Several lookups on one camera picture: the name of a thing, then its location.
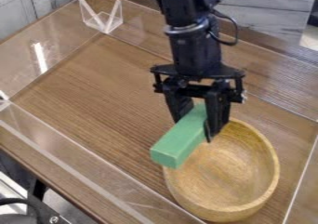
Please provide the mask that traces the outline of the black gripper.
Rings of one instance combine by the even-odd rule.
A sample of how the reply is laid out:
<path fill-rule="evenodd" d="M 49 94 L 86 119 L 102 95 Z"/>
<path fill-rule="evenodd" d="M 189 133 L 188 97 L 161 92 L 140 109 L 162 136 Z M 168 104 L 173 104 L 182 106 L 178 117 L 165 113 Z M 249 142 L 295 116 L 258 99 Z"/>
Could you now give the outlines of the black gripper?
<path fill-rule="evenodd" d="M 176 123 L 194 108 L 193 98 L 205 99 L 204 132 L 210 142 L 229 123 L 232 102 L 245 101 L 245 71 L 221 64 L 202 75 L 181 74 L 173 64 L 165 64 L 152 67 L 150 72 L 156 80 L 154 91 L 165 95 Z"/>

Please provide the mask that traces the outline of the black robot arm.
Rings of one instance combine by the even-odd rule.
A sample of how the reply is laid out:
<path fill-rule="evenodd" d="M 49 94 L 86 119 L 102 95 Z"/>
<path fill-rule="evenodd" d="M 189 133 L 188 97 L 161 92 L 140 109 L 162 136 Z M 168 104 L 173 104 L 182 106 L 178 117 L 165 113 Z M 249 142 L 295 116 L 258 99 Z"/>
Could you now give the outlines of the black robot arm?
<path fill-rule="evenodd" d="M 194 99 L 205 100 L 204 132 L 208 138 L 221 133 L 230 120 L 233 103 L 244 102 L 245 71 L 222 62 L 224 41 L 216 9 L 221 0 L 156 0 L 166 19 L 173 62 L 150 68 L 154 91 L 166 97 L 174 121 L 194 109 Z"/>

